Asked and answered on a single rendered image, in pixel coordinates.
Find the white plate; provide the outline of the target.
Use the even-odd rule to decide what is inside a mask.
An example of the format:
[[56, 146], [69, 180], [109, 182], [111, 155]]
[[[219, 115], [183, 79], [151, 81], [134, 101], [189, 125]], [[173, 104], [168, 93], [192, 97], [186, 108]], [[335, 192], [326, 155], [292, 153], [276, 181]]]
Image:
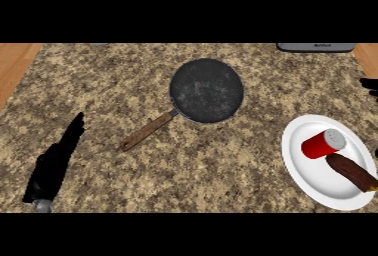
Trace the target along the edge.
[[301, 152], [301, 143], [323, 130], [335, 129], [346, 138], [346, 148], [338, 151], [377, 176], [377, 167], [368, 148], [353, 131], [322, 115], [303, 115], [286, 125], [281, 150], [289, 175], [306, 194], [326, 207], [337, 210], [360, 209], [375, 193], [362, 192], [351, 181], [329, 167], [325, 157], [310, 159]]

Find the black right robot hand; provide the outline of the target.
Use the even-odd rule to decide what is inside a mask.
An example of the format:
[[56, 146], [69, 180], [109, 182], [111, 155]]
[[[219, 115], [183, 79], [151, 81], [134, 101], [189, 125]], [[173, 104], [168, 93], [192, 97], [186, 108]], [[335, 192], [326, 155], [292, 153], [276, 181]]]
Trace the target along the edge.
[[369, 94], [377, 97], [378, 101], [378, 78], [362, 78], [360, 84], [369, 90]]

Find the grey appliance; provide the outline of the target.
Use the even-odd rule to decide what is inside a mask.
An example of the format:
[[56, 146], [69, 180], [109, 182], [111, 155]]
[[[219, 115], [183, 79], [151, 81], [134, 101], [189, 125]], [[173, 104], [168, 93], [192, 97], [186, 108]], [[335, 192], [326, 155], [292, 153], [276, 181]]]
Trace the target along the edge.
[[354, 43], [278, 43], [276, 47], [283, 52], [294, 53], [348, 53]]

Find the red can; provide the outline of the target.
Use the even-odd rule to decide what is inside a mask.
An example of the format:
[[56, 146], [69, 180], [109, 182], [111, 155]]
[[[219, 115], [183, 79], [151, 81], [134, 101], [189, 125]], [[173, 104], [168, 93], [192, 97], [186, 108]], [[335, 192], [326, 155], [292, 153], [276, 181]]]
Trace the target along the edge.
[[326, 129], [301, 143], [301, 152], [310, 159], [317, 159], [337, 151], [347, 145], [343, 133], [335, 129]]

